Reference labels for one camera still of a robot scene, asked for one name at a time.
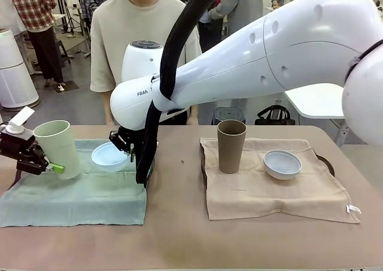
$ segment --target brown cup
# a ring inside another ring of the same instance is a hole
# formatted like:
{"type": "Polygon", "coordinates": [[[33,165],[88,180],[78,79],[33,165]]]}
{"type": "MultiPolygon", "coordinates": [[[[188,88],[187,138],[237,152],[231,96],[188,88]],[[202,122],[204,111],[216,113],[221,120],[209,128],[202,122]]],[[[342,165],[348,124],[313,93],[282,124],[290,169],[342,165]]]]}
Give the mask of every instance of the brown cup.
{"type": "Polygon", "coordinates": [[[246,124],[224,120],[218,124],[218,161],[220,170],[233,174],[239,170],[246,137],[246,124]]]}

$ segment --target green cloth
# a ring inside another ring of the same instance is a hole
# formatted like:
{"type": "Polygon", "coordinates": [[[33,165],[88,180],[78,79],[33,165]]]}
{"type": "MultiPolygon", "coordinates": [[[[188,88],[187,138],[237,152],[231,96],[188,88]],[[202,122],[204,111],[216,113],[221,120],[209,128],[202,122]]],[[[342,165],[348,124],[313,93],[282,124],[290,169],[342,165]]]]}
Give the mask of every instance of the green cloth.
{"type": "Polygon", "coordinates": [[[135,163],[106,173],[92,162],[93,150],[106,140],[80,140],[81,173],[61,180],[55,173],[24,174],[0,198],[0,227],[142,225],[146,189],[136,183],[135,163]]]}

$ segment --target green cup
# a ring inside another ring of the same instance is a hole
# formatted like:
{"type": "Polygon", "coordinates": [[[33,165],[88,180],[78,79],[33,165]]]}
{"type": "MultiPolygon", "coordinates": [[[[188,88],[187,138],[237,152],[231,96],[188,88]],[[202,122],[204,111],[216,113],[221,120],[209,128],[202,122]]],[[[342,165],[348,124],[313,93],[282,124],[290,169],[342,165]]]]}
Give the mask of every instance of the green cup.
{"type": "Polygon", "coordinates": [[[80,173],[80,158],[70,123],[65,120],[43,123],[35,128],[34,136],[49,161],[64,167],[59,178],[71,179],[80,173]]]}

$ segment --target towel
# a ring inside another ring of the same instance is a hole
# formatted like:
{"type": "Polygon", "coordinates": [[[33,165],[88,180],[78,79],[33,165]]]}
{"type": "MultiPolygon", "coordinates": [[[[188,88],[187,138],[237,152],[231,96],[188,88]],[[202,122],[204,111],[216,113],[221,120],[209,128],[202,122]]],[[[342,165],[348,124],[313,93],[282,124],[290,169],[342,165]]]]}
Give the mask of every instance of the towel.
{"type": "Polygon", "coordinates": [[[106,173],[91,160],[92,151],[106,142],[76,141],[81,173],[74,179],[61,180],[55,173],[24,174],[0,198],[0,227],[142,225],[147,195],[136,183],[135,163],[106,173]]]}
{"type": "Polygon", "coordinates": [[[218,141],[201,139],[205,153],[206,201],[210,220],[262,217],[284,214],[343,223],[360,223],[346,189],[319,161],[309,142],[297,140],[246,139],[236,174],[218,168],[218,141]],[[294,179],[272,178],[263,158],[270,150],[285,150],[297,156],[302,170],[294,179]]]}

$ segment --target black pants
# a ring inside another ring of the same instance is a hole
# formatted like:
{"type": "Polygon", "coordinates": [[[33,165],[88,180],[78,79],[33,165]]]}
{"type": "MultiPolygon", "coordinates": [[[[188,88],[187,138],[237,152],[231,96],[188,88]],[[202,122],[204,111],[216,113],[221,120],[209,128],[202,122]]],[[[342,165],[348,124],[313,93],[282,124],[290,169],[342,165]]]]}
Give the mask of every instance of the black pants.
{"type": "Polygon", "coordinates": [[[211,23],[198,23],[199,44],[202,52],[206,52],[222,41],[223,19],[211,23]]]}
{"type": "Polygon", "coordinates": [[[164,120],[160,123],[161,126],[184,126],[187,123],[187,111],[178,114],[175,117],[164,120]]]}
{"type": "Polygon", "coordinates": [[[86,27],[88,28],[88,31],[90,33],[90,26],[92,25],[92,22],[90,21],[90,18],[84,18],[86,27]]]}
{"type": "Polygon", "coordinates": [[[63,83],[59,51],[56,47],[53,28],[50,27],[46,31],[38,33],[28,32],[28,35],[44,78],[46,80],[52,78],[57,83],[63,83]]]}

